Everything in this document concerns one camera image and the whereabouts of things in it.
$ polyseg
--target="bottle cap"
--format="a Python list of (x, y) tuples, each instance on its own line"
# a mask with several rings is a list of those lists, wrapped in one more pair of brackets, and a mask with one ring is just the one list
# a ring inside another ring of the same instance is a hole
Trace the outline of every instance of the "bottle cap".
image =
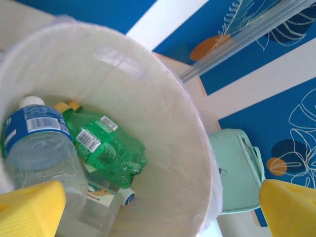
[(59, 112), (61, 112), (61, 113), (65, 112), (66, 110), (71, 109), (71, 107), (68, 106), (68, 105), (67, 105), (66, 103), (64, 103), (64, 102), (58, 103), (57, 105), (54, 106), (54, 108), (55, 108), (56, 110), (58, 110)]
[(71, 101), (68, 103), (68, 106), (70, 106), (74, 111), (78, 110), (82, 105), (78, 103), (77, 101)]
[(119, 189), (118, 190), (119, 194), (122, 194), (123, 196), (123, 203), (122, 206), (127, 206), (130, 204), (130, 202), (134, 199), (135, 197), (135, 192), (131, 189)]
[(37, 96), (27, 96), (20, 101), (19, 109), (27, 107), (29, 105), (45, 105), (45, 103)]

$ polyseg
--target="blue wall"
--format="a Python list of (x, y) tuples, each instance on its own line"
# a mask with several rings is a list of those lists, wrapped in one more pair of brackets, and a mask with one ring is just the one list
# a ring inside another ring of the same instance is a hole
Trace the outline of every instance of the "blue wall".
[(69, 15), (77, 20), (128, 30), (156, 0), (18, 0), (53, 15)]

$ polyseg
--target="barcode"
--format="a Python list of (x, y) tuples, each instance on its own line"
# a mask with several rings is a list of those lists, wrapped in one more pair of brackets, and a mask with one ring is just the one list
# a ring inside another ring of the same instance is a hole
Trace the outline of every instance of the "barcode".
[(76, 137), (77, 141), (83, 144), (85, 147), (89, 149), (89, 151), (94, 152), (98, 146), (100, 145), (100, 142), (95, 139), (90, 133), (88, 133), (86, 130), (82, 130), (78, 136)]
[(28, 132), (34, 132), (44, 129), (61, 130), (58, 119), (47, 117), (28, 119), (26, 120), (26, 127)]
[(113, 131), (117, 130), (117, 128), (119, 127), (115, 122), (113, 122), (106, 116), (103, 116), (100, 120), (107, 126), (109, 126)]

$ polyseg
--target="orange circle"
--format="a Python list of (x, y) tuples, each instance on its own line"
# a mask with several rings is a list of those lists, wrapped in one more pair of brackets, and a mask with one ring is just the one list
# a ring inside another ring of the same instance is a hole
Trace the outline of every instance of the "orange circle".
[(280, 158), (276, 158), (276, 157), (273, 157), (273, 158), (268, 160), (267, 168), (272, 174), (274, 174), (276, 176), (281, 176), (281, 175), (285, 174), (287, 171), (287, 165), (286, 165), (285, 161), (283, 161)]
[(229, 35), (210, 37), (192, 50), (190, 59), (197, 62), (230, 39)]

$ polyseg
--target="clear plastic bottle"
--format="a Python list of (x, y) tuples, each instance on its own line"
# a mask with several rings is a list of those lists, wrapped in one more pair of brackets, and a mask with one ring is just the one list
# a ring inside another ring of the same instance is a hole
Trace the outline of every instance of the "clear plastic bottle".
[(66, 192), (64, 216), (79, 214), (88, 183), (62, 115), (35, 96), (24, 98), (6, 121), (6, 168), (16, 188), (59, 180)]
[(89, 183), (88, 200), (77, 218), (61, 222), (56, 236), (105, 237), (121, 207), (122, 195)]
[(128, 206), (135, 197), (135, 192), (131, 189), (121, 189), (119, 186), (111, 184), (102, 172), (96, 170), (91, 165), (83, 163), (83, 171), (91, 185), (100, 189), (112, 190), (122, 195), (122, 206)]

